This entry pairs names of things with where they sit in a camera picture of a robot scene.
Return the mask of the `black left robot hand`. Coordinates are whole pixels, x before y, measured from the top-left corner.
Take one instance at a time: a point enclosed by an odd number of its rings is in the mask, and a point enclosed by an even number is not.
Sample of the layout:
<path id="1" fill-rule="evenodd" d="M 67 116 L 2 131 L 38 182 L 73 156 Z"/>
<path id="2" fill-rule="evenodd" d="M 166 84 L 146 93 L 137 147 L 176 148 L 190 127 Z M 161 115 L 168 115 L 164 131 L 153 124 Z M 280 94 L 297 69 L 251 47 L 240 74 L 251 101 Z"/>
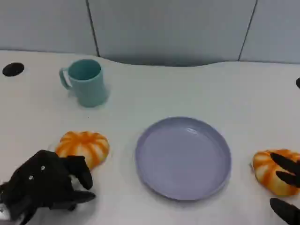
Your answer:
<path id="1" fill-rule="evenodd" d="M 0 186 L 0 218 L 27 224 L 39 208 L 72 211 L 95 199 L 84 156 L 59 157 L 40 150 Z"/>

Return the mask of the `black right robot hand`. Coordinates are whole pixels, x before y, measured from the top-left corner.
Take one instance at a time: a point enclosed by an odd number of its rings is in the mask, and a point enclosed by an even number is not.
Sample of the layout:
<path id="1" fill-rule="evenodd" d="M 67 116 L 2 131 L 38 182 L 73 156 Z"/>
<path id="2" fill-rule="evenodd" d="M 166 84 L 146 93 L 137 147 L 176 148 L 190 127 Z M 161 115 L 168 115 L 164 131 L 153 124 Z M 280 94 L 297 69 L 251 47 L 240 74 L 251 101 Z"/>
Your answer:
<path id="1" fill-rule="evenodd" d="M 285 183 L 300 187 L 300 161 L 294 162 L 277 153 L 270 154 L 272 160 L 290 173 L 276 171 L 276 175 Z M 272 210 L 288 225 L 300 224 L 300 209 L 278 198 L 270 199 Z"/>

